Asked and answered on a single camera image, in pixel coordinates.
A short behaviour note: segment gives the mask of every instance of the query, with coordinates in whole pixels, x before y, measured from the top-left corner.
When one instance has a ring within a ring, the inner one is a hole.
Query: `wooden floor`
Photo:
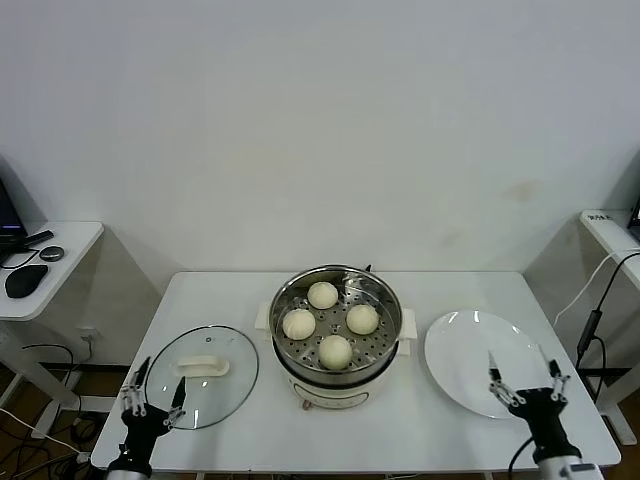
[[[3,368],[0,368],[0,394],[4,391],[9,384],[13,374]],[[84,373],[80,379],[80,382],[75,388],[75,391],[84,395],[116,395],[120,385],[124,380],[124,374],[121,373]],[[27,421],[28,423],[35,423],[35,419],[39,416],[41,409],[47,404],[46,396],[41,393],[33,385],[23,382],[18,391],[11,398],[9,403],[5,405],[5,408],[12,412],[20,419]],[[631,423],[632,428],[636,434],[640,435],[640,392],[629,397],[622,405],[622,410]],[[67,443],[74,444],[72,441],[69,430],[64,429],[72,424],[76,415],[74,412],[62,412],[56,421],[54,426],[55,430],[62,430],[60,433],[54,435]],[[22,442],[18,439],[12,438],[9,434],[18,438],[28,437],[28,430],[26,427],[13,421],[7,415],[0,412],[0,480],[9,480],[10,478],[16,478],[17,480],[26,480],[27,478],[33,480],[48,480],[57,479],[54,472],[49,477],[47,469],[35,471],[34,473],[28,473],[31,468],[37,467],[48,460],[47,454],[43,451],[34,449],[34,446],[44,446],[50,452],[51,458],[54,459],[59,456],[65,456],[69,454],[69,450],[62,445],[58,445],[51,441],[41,442],[35,440],[29,440],[27,446],[23,448],[21,460],[23,464],[19,469],[18,475],[12,477],[16,473],[17,461],[18,461],[18,447]],[[95,443],[95,439],[82,445],[82,450],[90,450]],[[607,480],[638,480],[640,479],[640,446],[633,447],[620,447],[622,452],[622,462],[615,466],[610,467],[604,471],[604,476]],[[86,470],[80,471],[76,475],[76,479],[84,479]],[[264,474],[234,474],[233,480],[279,480],[279,475],[264,475]],[[295,475],[295,477],[284,477],[290,480],[336,480],[337,478],[344,478],[345,475]],[[176,475],[174,478],[180,480],[194,480],[193,474],[181,474]],[[207,475],[207,480],[231,480],[230,475]],[[352,475],[349,476],[352,480],[380,480],[384,479],[384,475]],[[417,475],[411,477],[416,480],[482,480],[484,477],[481,474],[450,474],[450,475]],[[505,473],[495,473],[494,478],[496,480],[506,480]],[[514,475],[517,480],[529,480],[538,479],[538,476],[534,472],[529,473],[517,473]]]

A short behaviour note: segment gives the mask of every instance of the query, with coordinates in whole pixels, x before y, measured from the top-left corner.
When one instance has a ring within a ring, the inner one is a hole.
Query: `glass pot lid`
[[[169,411],[184,376],[186,415],[175,428],[208,427],[240,408],[258,369],[255,346],[242,332],[218,325],[196,328],[173,340],[153,361],[145,382],[147,402]]]

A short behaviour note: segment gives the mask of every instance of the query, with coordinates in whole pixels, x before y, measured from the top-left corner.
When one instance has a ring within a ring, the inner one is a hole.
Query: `computer mouse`
[[[4,288],[9,298],[24,298],[38,288],[40,282],[49,271],[46,265],[27,265],[9,274]]]

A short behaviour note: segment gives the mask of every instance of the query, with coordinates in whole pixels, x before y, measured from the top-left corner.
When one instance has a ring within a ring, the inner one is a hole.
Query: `white plate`
[[[550,385],[538,345],[519,328],[490,313],[448,313],[431,325],[424,342],[427,365],[451,398],[481,415],[511,418],[489,392],[489,351],[502,381],[514,390]]]

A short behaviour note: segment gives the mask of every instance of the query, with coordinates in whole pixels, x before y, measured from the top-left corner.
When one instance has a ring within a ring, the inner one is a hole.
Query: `white table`
[[[41,250],[49,245],[59,245],[65,249],[65,256],[58,262],[47,263],[36,255],[28,264],[45,264],[49,271],[42,279],[36,290],[25,298],[9,298],[4,289],[4,282],[12,270],[0,270],[0,361],[16,373],[9,388],[0,398],[0,406],[8,400],[22,378],[26,378],[40,390],[49,395],[53,401],[48,405],[40,417],[36,428],[47,431],[55,420],[58,406],[66,410],[76,410],[78,396],[71,388],[78,381],[79,374],[75,373],[67,379],[67,386],[63,385],[35,359],[31,351],[22,350],[20,341],[11,331],[10,322],[26,322],[37,317],[49,304],[53,296],[69,278],[91,246],[102,234],[103,227],[99,222],[46,222],[26,225],[29,234],[51,230],[54,237],[46,242],[34,245],[34,249]],[[22,263],[24,255],[9,258],[6,265]],[[108,411],[113,399],[103,397],[83,397],[82,405],[85,411]]]
[[[607,253],[612,253],[640,247],[638,241],[627,230],[630,217],[631,213],[628,210],[585,210],[580,215],[580,220],[602,248]],[[611,258],[616,263],[620,263],[631,253],[633,252],[621,252]],[[627,260],[620,270],[627,275],[636,288],[640,289],[640,256]],[[598,398],[600,413],[609,418],[611,426],[624,445],[636,445],[638,441],[618,404],[638,388],[640,388],[640,364],[609,387],[603,385]]]
[[[451,400],[435,383],[421,343],[440,315],[477,308],[511,320],[538,341],[571,374],[562,421],[585,459],[600,465],[620,453],[519,273],[381,273],[403,307],[415,310],[419,339],[398,357],[381,390],[358,407],[304,411],[287,386],[264,332],[254,329],[257,310],[288,279],[287,273],[179,273],[175,275],[135,357],[147,356],[192,328],[223,324],[256,344],[260,372],[247,401],[221,423],[196,431],[174,430],[156,444],[157,471],[235,472],[462,472],[505,470],[529,437],[522,420],[491,420]],[[92,454],[106,468],[125,437],[114,406]],[[533,468],[532,449],[517,468]]]

